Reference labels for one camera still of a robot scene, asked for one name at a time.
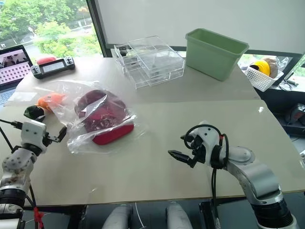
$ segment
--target orange toy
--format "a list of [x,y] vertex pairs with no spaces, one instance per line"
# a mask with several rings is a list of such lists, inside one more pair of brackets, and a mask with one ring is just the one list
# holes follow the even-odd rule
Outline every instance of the orange toy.
[[40,106],[40,107],[52,112],[50,105],[57,106],[57,105],[61,104],[64,96],[65,96],[64,94],[59,94],[59,93],[48,94],[44,97],[41,97],[38,100],[36,106]]

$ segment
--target white basket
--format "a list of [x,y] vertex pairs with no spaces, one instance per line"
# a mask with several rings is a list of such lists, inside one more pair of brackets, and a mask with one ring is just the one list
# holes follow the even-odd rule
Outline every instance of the white basket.
[[282,75],[284,75],[284,73],[278,71],[277,76],[272,79],[271,77],[255,70],[254,68],[248,67],[245,71],[245,75],[247,76],[253,87],[264,92],[269,87],[271,87],[271,85],[274,84],[274,82],[277,81]]

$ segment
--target red object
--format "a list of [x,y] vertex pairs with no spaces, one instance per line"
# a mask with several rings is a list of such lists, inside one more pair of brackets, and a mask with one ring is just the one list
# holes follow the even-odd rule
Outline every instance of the red object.
[[42,222],[43,213],[40,213],[38,211],[37,207],[34,207],[34,221],[39,223],[39,228],[43,228],[43,222]]
[[108,144],[128,134],[134,128],[132,121],[120,126],[128,120],[129,114],[126,105],[110,92],[101,90],[88,92],[79,100],[74,110],[79,118],[85,117],[83,123],[88,133],[108,129],[93,139],[98,145]]
[[41,65],[41,64],[49,63],[49,62],[52,62],[52,61],[55,61],[55,60],[56,60],[55,56],[53,56],[51,54],[46,54],[44,56],[41,56],[41,57],[37,58],[36,63],[38,65]]

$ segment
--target laptop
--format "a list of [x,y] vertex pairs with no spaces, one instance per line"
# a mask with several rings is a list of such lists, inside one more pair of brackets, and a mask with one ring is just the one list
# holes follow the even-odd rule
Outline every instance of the laptop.
[[19,82],[31,73],[32,62],[23,45],[0,50],[0,109]]

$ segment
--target green plastic bin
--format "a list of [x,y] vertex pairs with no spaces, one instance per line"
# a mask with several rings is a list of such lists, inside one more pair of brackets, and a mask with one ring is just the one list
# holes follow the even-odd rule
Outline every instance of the green plastic bin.
[[227,79],[249,45],[206,29],[186,34],[186,65],[217,80]]

